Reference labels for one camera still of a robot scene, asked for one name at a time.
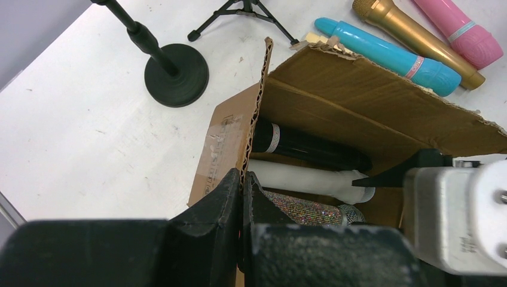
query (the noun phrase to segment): screw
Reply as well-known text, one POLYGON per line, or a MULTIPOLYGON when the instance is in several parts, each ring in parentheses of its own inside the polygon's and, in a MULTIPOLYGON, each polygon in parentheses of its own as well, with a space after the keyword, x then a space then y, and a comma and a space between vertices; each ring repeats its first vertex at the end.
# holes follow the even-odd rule
POLYGON ((500 200, 502 201, 503 204, 507 204, 507 191, 503 191, 500 194, 500 200))
POLYGON ((502 257, 503 259, 507 259, 507 245, 506 244, 504 244, 504 243, 499 244, 496 250, 497 250, 498 255, 500 257, 502 257))

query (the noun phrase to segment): cardboard flap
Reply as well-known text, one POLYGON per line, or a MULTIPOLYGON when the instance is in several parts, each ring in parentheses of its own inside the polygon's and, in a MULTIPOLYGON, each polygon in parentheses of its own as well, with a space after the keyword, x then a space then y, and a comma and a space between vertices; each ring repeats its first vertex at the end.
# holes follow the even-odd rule
POLYGON ((221 103, 213 112, 188 206, 192 206, 214 190, 232 168, 240 170, 243 186, 259 103, 273 49, 270 38, 266 38, 265 43, 266 53, 259 83, 221 103))
POLYGON ((498 125, 360 55, 344 56, 320 47, 303 48, 268 76, 269 97, 262 105, 268 118, 299 129, 315 127, 306 131, 364 149, 377 159, 396 154, 390 145, 409 143, 456 157, 507 152, 507 137, 498 125), (273 102, 293 105, 293 114, 300 112, 312 123, 292 119, 290 113, 279 113, 285 118, 274 115, 269 110, 273 102), (368 124, 377 128, 366 129, 368 124), (324 128, 329 125, 334 131, 324 128))

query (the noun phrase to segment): tripod microphone stand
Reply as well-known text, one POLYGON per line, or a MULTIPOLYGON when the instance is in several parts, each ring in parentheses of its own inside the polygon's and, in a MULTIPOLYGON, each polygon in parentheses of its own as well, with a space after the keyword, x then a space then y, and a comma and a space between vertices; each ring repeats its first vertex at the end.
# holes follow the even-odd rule
POLYGON ((197 30, 193 30, 192 32, 190 32, 190 34, 188 34, 188 40, 190 42, 194 42, 199 37, 201 37, 201 33, 221 15, 245 15, 253 18, 259 18, 264 21, 268 21, 270 23, 275 24, 278 27, 278 29, 280 29, 282 33, 285 36, 287 36, 289 40, 291 40, 291 45, 299 43, 299 41, 297 39, 294 39, 294 37, 292 37, 292 35, 287 30, 285 30, 282 24, 280 24, 280 22, 278 22, 274 18, 274 16, 261 3, 260 0, 228 0, 222 7, 220 7, 220 9, 213 12, 213 15, 209 19, 207 19, 206 22, 204 22, 197 30), (243 9, 235 9, 235 10, 227 9, 231 7, 231 5, 233 5, 234 3, 238 3, 240 1, 243 2, 243 9), (259 8, 262 10, 262 12, 266 14, 266 16, 254 12, 252 5, 259 6, 259 8))
POLYGON ((209 70, 206 60, 196 49, 183 44, 160 48, 148 28, 134 21, 116 0, 91 2, 106 6, 125 25, 132 42, 151 56, 144 80, 148 92, 157 102, 176 108, 193 103, 204 93, 209 70))

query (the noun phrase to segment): white microphone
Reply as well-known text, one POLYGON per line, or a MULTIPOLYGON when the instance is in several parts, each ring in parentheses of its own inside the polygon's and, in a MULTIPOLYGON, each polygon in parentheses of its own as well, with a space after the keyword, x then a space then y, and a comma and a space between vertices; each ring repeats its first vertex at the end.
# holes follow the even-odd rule
POLYGON ((374 187, 352 186, 352 181, 367 177, 357 170, 330 172, 269 161, 249 160, 248 171, 255 173, 263 187, 331 196, 347 204, 366 202, 375 194, 374 187))

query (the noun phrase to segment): white tabletop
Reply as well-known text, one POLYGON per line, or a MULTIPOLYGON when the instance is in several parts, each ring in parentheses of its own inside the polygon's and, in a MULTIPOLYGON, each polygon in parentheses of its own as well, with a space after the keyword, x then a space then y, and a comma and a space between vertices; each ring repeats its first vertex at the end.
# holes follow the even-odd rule
MULTIPOLYGON (((294 53, 275 25, 245 16, 221 16, 189 43, 187 34, 225 0, 119 2, 161 45, 198 49, 210 69, 207 90, 184 108, 157 103, 143 81, 149 56, 105 7, 92 5, 0 94, 0 191, 27 220, 179 214, 215 106, 259 80, 265 37, 275 43, 271 69, 294 53)), ((507 50, 507 1, 459 2, 507 50)), ((411 1, 396 3, 436 33, 411 1)), ((358 20, 352 0, 263 4, 299 39, 314 31, 314 19, 330 17, 393 41, 358 20)), ((506 67, 503 57, 481 71, 483 86, 447 99, 507 128, 506 67)))

